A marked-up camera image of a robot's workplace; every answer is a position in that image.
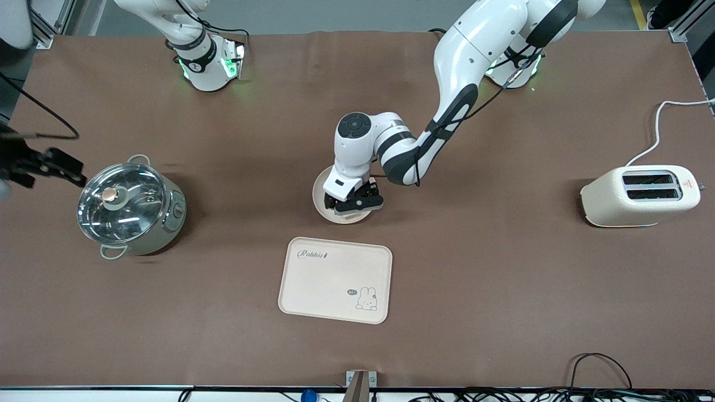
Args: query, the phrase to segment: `white toaster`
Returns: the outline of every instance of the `white toaster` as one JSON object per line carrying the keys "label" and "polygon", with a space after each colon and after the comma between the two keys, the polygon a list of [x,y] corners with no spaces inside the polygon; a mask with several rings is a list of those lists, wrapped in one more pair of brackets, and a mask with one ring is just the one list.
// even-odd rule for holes
{"label": "white toaster", "polygon": [[581,189],[586,219],[601,227],[652,226],[693,209],[700,189],[675,165],[618,167]]}

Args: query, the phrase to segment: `white cable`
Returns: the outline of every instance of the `white cable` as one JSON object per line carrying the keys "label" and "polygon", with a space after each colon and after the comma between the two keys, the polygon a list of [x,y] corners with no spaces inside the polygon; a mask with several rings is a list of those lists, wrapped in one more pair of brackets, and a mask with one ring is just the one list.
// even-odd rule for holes
{"label": "white cable", "polygon": [[658,107],[658,110],[656,111],[656,141],[651,145],[650,148],[646,149],[645,151],[641,152],[640,154],[637,154],[636,156],[633,157],[633,159],[629,160],[628,163],[626,163],[626,166],[631,166],[633,162],[638,160],[638,158],[644,156],[645,154],[649,153],[653,149],[656,149],[658,147],[658,144],[661,143],[661,132],[660,132],[660,121],[661,121],[661,110],[663,107],[667,104],[675,104],[679,106],[691,106],[695,104],[708,104],[712,103],[715,104],[715,99],[708,99],[700,102],[674,102],[674,101],[665,101],[661,103],[661,106]]}

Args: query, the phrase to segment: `black cable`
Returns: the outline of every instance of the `black cable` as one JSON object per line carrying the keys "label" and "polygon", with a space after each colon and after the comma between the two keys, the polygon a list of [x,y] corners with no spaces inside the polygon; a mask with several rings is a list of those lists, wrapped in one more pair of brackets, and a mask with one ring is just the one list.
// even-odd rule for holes
{"label": "black cable", "polygon": [[62,124],[64,124],[69,129],[69,131],[72,132],[72,134],[74,134],[73,137],[67,137],[64,135],[36,133],[35,135],[38,138],[79,139],[79,133],[77,132],[77,130],[75,130],[74,127],[72,127],[72,125],[70,123],[68,123],[65,119],[63,119],[59,114],[53,112],[52,109],[48,108],[42,102],[35,99],[32,95],[25,92],[21,87],[18,87],[17,85],[15,85],[15,83],[12,82],[10,80],[10,78],[6,77],[5,74],[2,74],[1,72],[0,72],[0,78],[2,78],[3,81],[5,81],[10,87],[15,88],[15,90],[17,92],[20,92],[21,94],[23,94],[27,99],[30,99],[31,101],[35,102],[35,104],[37,106],[41,107],[42,109],[44,109],[45,112],[50,113],[55,119],[58,119]]}
{"label": "black cable", "polygon": [[489,67],[489,68],[487,69],[487,71],[493,70],[493,69],[495,69],[495,68],[497,68],[497,67],[500,67],[500,66],[503,66],[504,64],[507,64],[508,62],[513,61],[516,57],[520,56],[523,52],[526,52],[526,50],[527,50],[528,48],[530,48],[530,47],[531,47],[530,44],[526,45],[525,48],[521,49],[520,51],[516,52],[515,54],[512,54],[511,57],[507,58],[507,59],[504,60],[503,62],[499,62],[499,63],[494,64],[493,66]]}
{"label": "black cable", "polygon": [[563,388],[563,387],[545,388],[545,389],[543,389],[541,392],[537,393],[537,394],[531,399],[530,402],[540,402],[540,401],[544,401],[544,400],[541,399],[541,396],[543,396],[543,395],[547,395],[547,396],[546,396],[546,400],[548,400],[548,399],[550,398],[550,397],[548,396],[548,394],[550,394],[550,393],[552,393],[552,392],[554,392],[554,391],[561,390],[561,389],[564,389],[564,388]]}
{"label": "black cable", "polygon": [[455,400],[454,402],[474,402],[474,398],[470,401],[468,398],[470,398],[469,395],[466,393],[455,393]]}
{"label": "black cable", "polygon": [[660,402],[663,402],[663,401],[673,401],[673,402],[676,402],[676,401],[677,401],[676,399],[671,398],[671,397],[669,397],[668,399],[652,398],[652,397],[650,397],[650,396],[645,396],[645,395],[641,395],[641,394],[639,394],[639,393],[630,392],[630,391],[629,391],[628,393],[620,392],[620,391],[618,391],[618,390],[607,390],[607,391],[610,391],[610,392],[613,392],[613,393],[616,393],[616,394],[620,394],[620,395],[622,395],[624,398],[625,398],[625,397],[636,398],[636,399],[642,399],[642,400],[644,400],[644,401],[660,401]]}
{"label": "black cable", "polygon": [[[523,70],[526,70],[527,68],[529,68],[529,66],[534,62],[534,60],[536,60],[538,58],[539,54],[541,54],[541,49],[534,49],[534,51],[529,56],[527,62],[524,63],[523,66],[519,67],[519,69],[516,70],[516,72],[523,71]],[[511,84],[511,83],[509,82],[509,79],[507,79],[507,81],[504,83],[504,85],[502,85],[501,88],[499,88],[499,90],[491,98],[489,98],[487,100],[487,102],[484,102],[484,104],[479,106],[477,108],[477,110],[475,110],[474,112],[471,112],[468,116],[462,117],[461,119],[452,120],[450,122],[446,122],[446,123],[442,123],[442,124],[438,125],[437,127],[435,127],[433,129],[432,133],[435,134],[436,131],[443,129],[447,126],[450,126],[455,123],[461,123],[465,120],[471,119],[477,113],[481,112],[482,109],[487,107],[487,105],[489,105],[494,99],[496,99],[496,97],[498,97],[499,94],[501,94],[504,91],[504,89],[506,89],[506,87],[509,86],[509,84]],[[415,174],[417,175],[417,182],[415,183],[416,187],[420,186],[420,164],[419,164],[419,161],[420,161],[420,149],[421,148],[422,148],[421,145],[417,146],[417,151],[415,152]]]}
{"label": "black cable", "polygon": [[472,398],[472,402],[481,402],[487,398],[489,398],[489,395],[481,394],[479,399],[476,396]]}
{"label": "black cable", "polygon": [[293,398],[289,397],[289,396],[288,396],[288,394],[287,394],[287,393],[285,393],[285,392],[279,392],[279,394],[283,395],[284,397],[286,397],[286,398],[290,399],[290,400],[291,400],[291,401],[293,401],[293,402],[298,402],[298,401],[296,401],[295,399],[293,399]]}
{"label": "black cable", "polygon": [[573,389],[573,384],[576,381],[576,369],[578,369],[578,364],[583,359],[591,356],[602,357],[614,362],[616,366],[618,366],[618,368],[620,368],[621,371],[623,371],[623,374],[626,376],[626,379],[628,380],[628,389],[633,389],[633,381],[631,381],[631,377],[628,375],[628,371],[626,371],[626,369],[623,368],[623,366],[618,361],[616,361],[616,359],[612,358],[611,356],[604,355],[603,353],[584,353],[580,358],[578,358],[578,360],[576,360],[576,362],[573,364],[573,371],[571,372],[571,385],[569,386],[569,389]]}
{"label": "black cable", "polygon": [[[477,110],[475,110],[473,113],[469,114],[467,117],[462,117],[461,119],[456,119],[456,120],[452,120],[451,122],[442,123],[442,124],[438,125],[437,127],[435,127],[435,130],[432,131],[432,133],[434,134],[436,131],[443,129],[451,124],[461,123],[467,119],[471,119],[472,117],[474,117],[475,114],[479,113],[482,109],[487,107],[487,105],[489,105],[494,99],[496,99],[496,97],[498,97],[499,94],[501,94],[504,91],[504,89],[506,88],[506,85],[507,84],[502,86],[491,98],[489,98],[489,100],[487,100],[487,102],[484,102],[484,104],[479,106],[477,108]],[[416,187],[420,186],[420,149],[421,148],[422,148],[421,145],[417,146],[417,151],[415,152],[415,174],[417,175],[417,182],[415,183]]]}
{"label": "black cable", "polygon": [[191,388],[186,388],[181,393],[179,394],[179,400],[178,402],[186,402],[189,400],[189,397],[191,396],[191,391],[194,390],[195,387]]}
{"label": "black cable", "polygon": [[218,26],[213,26],[213,25],[211,25],[208,21],[206,21],[206,20],[204,20],[204,19],[201,19],[200,17],[195,17],[195,16],[193,16],[193,15],[189,12],[189,10],[186,9],[186,7],[185,7],[184,4],[181,2],[181,0],[174,0],[174,1],[176,1],[176,4],[179,4],[179,7],[181,7],[181,10],[183,10],[183,12],[184,12],[187,16],[189,16],[189,18],[191,18],[191,19],[193,19],[194,21],[198,22],[199,24],[201,24],[201,25],[202,25],[204,28],[206,28],[207,30],[214,29],[214,30],[216,30],[216,31],[223,31],[223,32],[243,32],[244,34],[246,34],[246,40],[248,40],[249,36],[251,36],[251,34],[249,34],[248,31],[246,31],[245,29],[240,29],[240,28],[238,28],[238,29],[223,29],[223,28],[219,28]]}
{"label": "black cable", "polygon": [[[480,399],[480,401],[486,397],[491,396],[492,398],[500,402],[524,402],[524,400],[519,395],[507,388],[467,387],[464,388],[464,390],[466,393],[476,393],[478,395],[482,395],[483,397]],[[509,395],[513,396],[516,401],[509,398]]]}
{"label": "black cable", "polygon": [[408,402],[420,402],[427,400],[427,402],[445,402],[442,398],[436,396],[432,392],[428,392],[427,396],[418,396],[417,398],[412,398]]}

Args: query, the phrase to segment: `brown tablecloth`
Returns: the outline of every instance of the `brown tablecloth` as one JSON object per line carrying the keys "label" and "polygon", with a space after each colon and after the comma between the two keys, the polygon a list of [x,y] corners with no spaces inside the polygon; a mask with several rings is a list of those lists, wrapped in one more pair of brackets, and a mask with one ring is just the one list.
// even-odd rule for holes
{"label": "brown tablecloth", "polygon": [[[163,38],[58,37],[26,90],[82,133],[55,145],[86,174],[141,152],[188,201],[173,246],[104,261],[75,218],[79,189],[40,179],[0,205],[0,383],[552,386],[599,351],[636,386],[715,383],[714,196],[656,227],[586,224],[578,191],[651,144],[665,99],[703,92],[663,32],[573,32],[539,73],[466,122],[421,188],[381,179],[385,208],[324,221],[310,198],[346,113],[394,111],[416,134],[438,105],[432,34],[251,38],[247,82],[194,90]],[[486,80],[481,99],[496,87]],[[64,132],[21,99],[12,125]],[[643,163],[715,186],[707,107],[664,110]],[[381,325],[281,313],[297,236],[388,246]],[[622,386],[586,361],[580,386]]]}

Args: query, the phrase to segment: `blue object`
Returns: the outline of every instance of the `blue object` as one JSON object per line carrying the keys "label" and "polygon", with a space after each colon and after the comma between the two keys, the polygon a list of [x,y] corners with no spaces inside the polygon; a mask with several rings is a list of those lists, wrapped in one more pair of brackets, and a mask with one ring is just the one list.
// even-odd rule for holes
{"label": "blue object", "polygon": [[300,402],[317,402],[317,393],[312,389],[307,389],[300,394]]}

